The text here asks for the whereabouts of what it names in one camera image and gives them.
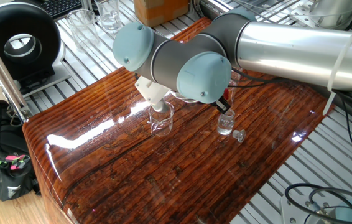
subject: white cable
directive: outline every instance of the white cable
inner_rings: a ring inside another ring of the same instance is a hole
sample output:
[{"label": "white cable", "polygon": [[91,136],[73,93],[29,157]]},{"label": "white cable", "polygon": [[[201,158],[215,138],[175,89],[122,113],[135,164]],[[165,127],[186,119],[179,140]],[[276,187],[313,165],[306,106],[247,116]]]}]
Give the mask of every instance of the white cable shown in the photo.
[{"label": "white cable", "polygon": [[327,101],[327,104],[325,105],[325,108],[323,110],[323,115],[325,116],[328,113],[328,110],[330,109],[330,106],[332,104],[333,99],[336,96],[336,93],[332,92],[332,86],[333,86],[333,82],[335,81],[335,77],[336,77],[336,73],[338,72],[340,65],[342,64],[343,59],[345,58],[349,48],[352,45],[352,34],[350,35],[347,43],[345,44],[345,46],[343,47],[343,49],[341,50],[341,52],[339,53],[339,56],[333,66],[331,75],[330,75],[330,79],[328,80],[328,85],[327,85],[327,90],[329,92],[331,92],[331,95]]}]

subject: robotic arm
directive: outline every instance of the robotic arm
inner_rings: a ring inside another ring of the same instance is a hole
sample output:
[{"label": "robotic arm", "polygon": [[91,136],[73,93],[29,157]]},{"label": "robotic arm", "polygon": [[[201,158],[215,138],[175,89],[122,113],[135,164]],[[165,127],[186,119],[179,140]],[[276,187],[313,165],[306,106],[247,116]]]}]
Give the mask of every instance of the robotic arm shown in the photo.
[{"label": "robotic arm", "polygon": [[[352,92],[352,33],[256,22],[243,9],[217,17],[187,43],[166,39],[139,23],[128,24],[119,31],[113,50],[121,65],[143,77],[136,87],[159,111],[167,90],[202,103],[216,102],[228,86],[231,67],[320,86],[327,86],[336,70],[332,88]],[[339,67],[338,58],[343,59]]]}]

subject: light blue joint cap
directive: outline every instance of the light blue joint cap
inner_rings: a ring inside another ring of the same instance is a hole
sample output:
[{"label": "light blue joint cap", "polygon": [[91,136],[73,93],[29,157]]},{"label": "light blue joint cap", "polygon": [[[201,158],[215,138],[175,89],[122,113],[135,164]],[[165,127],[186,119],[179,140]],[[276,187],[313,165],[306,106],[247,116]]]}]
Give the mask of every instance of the light blue joint cap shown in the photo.
[{"label": "light blue joint cap", "polygon": [[227,15],[227,14],[237,14],[237,15],[240,15],[240,16],[243,16],[247,19],[249,19],[250,21],[256,21],[256,18],[255,18],[255,14],[253,12],[249,12],[248,10],[246,9],[243,9],[242,7],[239,7],[237,9],[232,9],[218,17],[216,17],[213,22],[215,20],[217,20],[217,18],[221,17],[221,16],[224,16],[224,15]]},{"label": "light blue joint cap", "polygon": [[231,64],[216,52],[192,57],[180,70],[177,91],[202,103],[213,103],[223,95],[231,78]]},{"label": "light blue joint cap", "polygon": [[114,58],[129,71],[136,71],[147,60],[154,44],[154,32],[138,22],[124,26],[116,35]]}]

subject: black keyboard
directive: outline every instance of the black keyboard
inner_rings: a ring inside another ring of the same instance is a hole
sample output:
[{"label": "black keyboard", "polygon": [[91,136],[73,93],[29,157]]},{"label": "black keyboard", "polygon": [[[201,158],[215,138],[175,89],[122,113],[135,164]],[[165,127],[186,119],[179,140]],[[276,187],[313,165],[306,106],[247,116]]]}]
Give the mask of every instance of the black keyboard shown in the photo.
[{"label": "black keyboard", "polygon": [[39,4],[53,19],[65,16],[72,10],[82,8],[81,0],[48,0]]}]

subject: glossy wooden surface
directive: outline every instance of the glossy wooden surface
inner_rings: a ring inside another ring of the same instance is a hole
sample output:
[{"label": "glossy wooden surface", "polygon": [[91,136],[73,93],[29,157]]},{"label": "glossy wooden surface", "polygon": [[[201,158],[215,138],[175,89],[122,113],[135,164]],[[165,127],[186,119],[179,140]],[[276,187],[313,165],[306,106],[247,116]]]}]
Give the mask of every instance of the glossy wooden surface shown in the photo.
[{"label": "glossy wooden surface", "polygon": [[168,95],[174,126],[158,137],[135,81],[121,68],[24,125],[48,209],[56,202],[79,223],[229,222],[323,119],[326,103],[294,82],[233,89],[234,129],[247,132],[240,144],[217,133],[214,107]]}]

